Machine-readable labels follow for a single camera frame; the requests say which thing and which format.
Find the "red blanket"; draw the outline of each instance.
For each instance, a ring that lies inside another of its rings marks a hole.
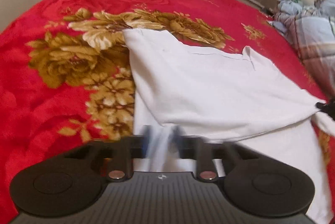
[[[266,16],[235,0],[43,0],[0,35],[0,223],[25,167],[93,138],[131,134],[134,84],[125,28],[167,29],[190,45],[241,53],[249,45],[325,98]],[[335,141],[316,129],[335,195]]]

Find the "metal bolt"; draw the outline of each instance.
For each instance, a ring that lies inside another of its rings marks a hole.
[[[121,170],[113,170],[108,173],[108,176],[111,179],[122,179],[125,176],[125,173]]]
[[[216,178],[216,174],[212,171],[204,171],[200,173],[200,177],[205,180],[213,180]]]

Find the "ribbed gray surface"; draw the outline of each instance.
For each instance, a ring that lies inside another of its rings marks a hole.
[[[192,174],[135,172],[131,180],[110,183],[100,199],[75,215],[43,219],[20,214],[13,224],[313,224],[304,215],[262,219],[233,207],[217,186]]]

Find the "folded white cloth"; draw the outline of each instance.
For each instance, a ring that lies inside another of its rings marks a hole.
[[[152,125],[156,140],[149,146],[151,160],[135,161],[135,170],[194,171],[193,160],[176,160],[169,151],[173,125],[211,142],[240,140],[309,175],[316,193],[307,215],[317,224],[329,224],[327,174],[309,119],[320,99],[250,47],[227,54],[186,46],[167,31],[142,29],[126,30],[124,37],[136,84],[134,133]],[[223,176],[220,163],[216,166]]]

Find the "clothes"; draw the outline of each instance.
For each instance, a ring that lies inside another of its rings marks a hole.
[[[308,216],[318,224],[330,222],[327,175],[306,119],[317,111],[319,99],[300,90],[250,47],[242,55],[227,54],[183,45],[167,31],[134,29],[124,31],[124,37],[136,83],[134,134],[140,134],[143,125],[153,127],[151,160],[136,160],[135,170],[194,171],[193,160],[176,160],[169,151],[173,125],[209,141],[243,139],[241,144],[309,175],[316,194]],[[216,166],[223,176],[218,161]]]

